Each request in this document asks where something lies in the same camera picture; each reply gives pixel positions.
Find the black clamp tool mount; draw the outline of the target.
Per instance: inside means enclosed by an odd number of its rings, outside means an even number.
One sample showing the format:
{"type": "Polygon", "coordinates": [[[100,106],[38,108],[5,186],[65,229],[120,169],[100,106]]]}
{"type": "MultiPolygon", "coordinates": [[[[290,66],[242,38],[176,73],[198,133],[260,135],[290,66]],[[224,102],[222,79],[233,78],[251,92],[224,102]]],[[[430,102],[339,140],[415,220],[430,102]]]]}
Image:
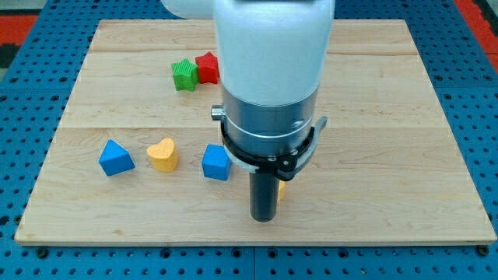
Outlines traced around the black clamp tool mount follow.
{"type": "Polygon", "coordinates": [[[290,181],[310,162],[327,121],[327,117],[320,117],[301,144],[281,156],[257,156],[236,146],[227,132],[227,117],[221,121],[220,128],[226,153],[239,167],[249,174],[268,173],[279,180],[290,181]]]}

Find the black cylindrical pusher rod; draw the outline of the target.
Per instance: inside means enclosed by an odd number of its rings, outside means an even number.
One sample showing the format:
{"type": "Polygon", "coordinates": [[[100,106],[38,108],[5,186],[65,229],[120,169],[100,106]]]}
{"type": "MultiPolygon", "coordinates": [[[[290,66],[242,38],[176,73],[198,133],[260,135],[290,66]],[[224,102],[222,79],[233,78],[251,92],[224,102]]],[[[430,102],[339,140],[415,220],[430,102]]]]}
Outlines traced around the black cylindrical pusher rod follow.
{"type": "Polygon", "coordinates": [[[269,222],[276,215],[279,180],[270,173],[250,174],[250,213],[258,222],[269,222]]]}

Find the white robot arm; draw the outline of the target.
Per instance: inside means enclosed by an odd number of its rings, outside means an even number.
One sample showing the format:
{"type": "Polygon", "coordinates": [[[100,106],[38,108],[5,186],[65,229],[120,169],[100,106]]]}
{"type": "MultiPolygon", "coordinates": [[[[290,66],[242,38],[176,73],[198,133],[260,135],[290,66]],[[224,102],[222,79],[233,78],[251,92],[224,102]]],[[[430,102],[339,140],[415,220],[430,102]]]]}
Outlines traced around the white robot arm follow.
{"type": "Polygon", "coordinates": [[[212,119],[230,159],[249,173],[252,218],[268,222],[279,183],[307,165],[327,123],[314,108],[335,2],[164,0],[163,6],[215,24],[223,101],[212,119]]]}

